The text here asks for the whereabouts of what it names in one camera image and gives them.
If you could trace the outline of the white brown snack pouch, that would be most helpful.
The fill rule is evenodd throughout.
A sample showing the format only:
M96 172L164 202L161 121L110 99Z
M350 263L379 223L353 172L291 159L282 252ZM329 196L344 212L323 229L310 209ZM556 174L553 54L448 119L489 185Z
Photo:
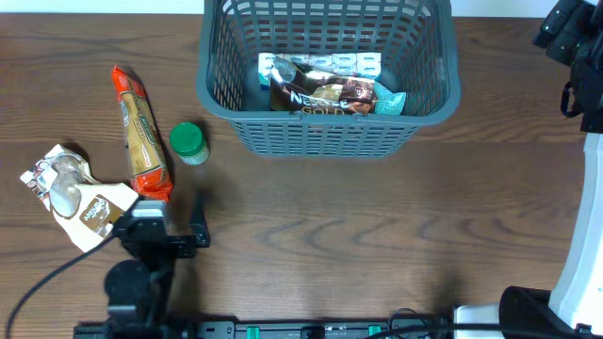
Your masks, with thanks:
M97 181L82 156L59 144L24 172L20 180L83 252L107 238L113 224L139 198L126 184Z

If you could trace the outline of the orange spaghetti packet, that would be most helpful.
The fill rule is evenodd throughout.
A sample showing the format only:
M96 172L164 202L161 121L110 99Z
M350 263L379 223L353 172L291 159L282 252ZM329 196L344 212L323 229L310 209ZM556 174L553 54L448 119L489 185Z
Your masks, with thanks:
M173 183L145 88L119 66L111 78L122 113L130 184L139 195L168 202Z

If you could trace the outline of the green lid jar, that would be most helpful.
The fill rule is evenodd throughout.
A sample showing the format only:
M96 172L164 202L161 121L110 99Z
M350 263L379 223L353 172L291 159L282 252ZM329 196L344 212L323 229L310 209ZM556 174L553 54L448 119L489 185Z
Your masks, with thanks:
M210 154L202 129L191 122L179 123L171 129L170 145L191 166L201 165Z

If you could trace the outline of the brown Nescafe Gold coffee bag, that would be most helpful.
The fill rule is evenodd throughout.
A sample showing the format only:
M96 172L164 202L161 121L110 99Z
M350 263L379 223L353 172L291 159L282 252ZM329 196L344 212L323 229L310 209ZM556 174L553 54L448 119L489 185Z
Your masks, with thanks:
M362 115L377 103L375 82L328 73L276 57L269 73L269 106L273 111L310 115Z

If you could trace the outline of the small teal tissue packet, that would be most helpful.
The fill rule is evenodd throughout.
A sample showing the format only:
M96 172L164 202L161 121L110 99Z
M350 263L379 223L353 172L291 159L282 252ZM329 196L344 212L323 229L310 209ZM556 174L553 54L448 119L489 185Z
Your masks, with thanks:
M392 92L381 83L375 82L374 93L377 98L375 114L399 116L402 113L407 97L405 92Z

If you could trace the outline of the tissue multipack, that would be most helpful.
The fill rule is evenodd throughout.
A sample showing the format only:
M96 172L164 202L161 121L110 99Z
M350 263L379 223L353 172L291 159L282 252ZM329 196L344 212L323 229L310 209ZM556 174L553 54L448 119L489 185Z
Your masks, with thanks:
M329 55L260 53L258 55L258 79L262 90L269 89L269 74L276 57L344 76L376 79L382 72L382 55L380 53Z

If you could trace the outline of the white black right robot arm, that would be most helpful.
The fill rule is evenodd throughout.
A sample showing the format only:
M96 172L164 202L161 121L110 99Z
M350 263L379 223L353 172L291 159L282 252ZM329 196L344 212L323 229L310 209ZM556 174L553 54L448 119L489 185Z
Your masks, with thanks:
M499 303L461 306L450 338L599 338L602 335L602 6L562 0L533 40L569 67L560 110L579 117L585 176L562 274L551 291L510 286Z

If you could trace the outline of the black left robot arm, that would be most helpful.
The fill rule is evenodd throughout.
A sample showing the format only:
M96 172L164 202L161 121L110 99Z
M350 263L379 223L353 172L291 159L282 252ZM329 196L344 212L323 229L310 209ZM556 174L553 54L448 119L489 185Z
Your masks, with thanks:
M188 234L169 234L166 203L139 200L113 225L112 234L132 256L109 270L108 338L194 338L196 326L168 315L175 264L210 246L203 198L192 204Z

